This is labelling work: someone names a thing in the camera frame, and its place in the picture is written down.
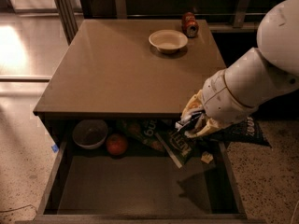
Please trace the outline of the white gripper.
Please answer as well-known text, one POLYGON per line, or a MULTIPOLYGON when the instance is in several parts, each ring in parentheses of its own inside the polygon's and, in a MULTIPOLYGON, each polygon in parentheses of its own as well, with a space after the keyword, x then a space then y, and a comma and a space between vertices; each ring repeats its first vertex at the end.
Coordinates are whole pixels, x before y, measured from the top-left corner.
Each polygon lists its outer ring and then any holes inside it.
POLYGON ((209 77, 201 91, 192 96, 182 111, 181 118, 186 119, 197 111, 206 111, 195 126, 184 134, 188 138, 198 138, 218 132, 238 123, 257 110, 237 101, 225 82, 225 70, 209 77))

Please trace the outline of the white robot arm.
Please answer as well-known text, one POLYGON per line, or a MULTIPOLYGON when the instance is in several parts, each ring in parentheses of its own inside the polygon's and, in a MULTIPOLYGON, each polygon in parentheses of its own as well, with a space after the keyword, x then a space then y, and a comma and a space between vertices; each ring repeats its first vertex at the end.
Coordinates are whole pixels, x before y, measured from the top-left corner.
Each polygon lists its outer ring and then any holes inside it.
POLYGON ((186 104, 181 123, 201 117, 184 134, 203 137, 243 121, 263 103, 299 88, 299 0, 279 3, 264 16, 257 46, 209 77, 186 104))

